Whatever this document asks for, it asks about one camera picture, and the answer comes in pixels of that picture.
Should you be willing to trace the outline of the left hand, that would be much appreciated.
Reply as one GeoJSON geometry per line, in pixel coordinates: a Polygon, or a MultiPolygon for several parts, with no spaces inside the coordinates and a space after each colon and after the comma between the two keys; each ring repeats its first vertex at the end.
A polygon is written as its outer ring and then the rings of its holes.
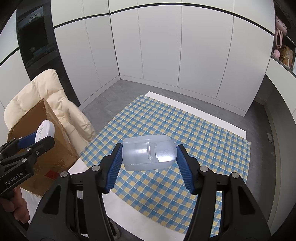
{"type": "Polygon", "coordinates": [[[14,217],[21,223],[27,223],[30,220],[27,202],[22,197],[20,187],[13,190],[13,196],[10,199],[1,198],[1,204],[6,212],[13,212],[14,217]]]}

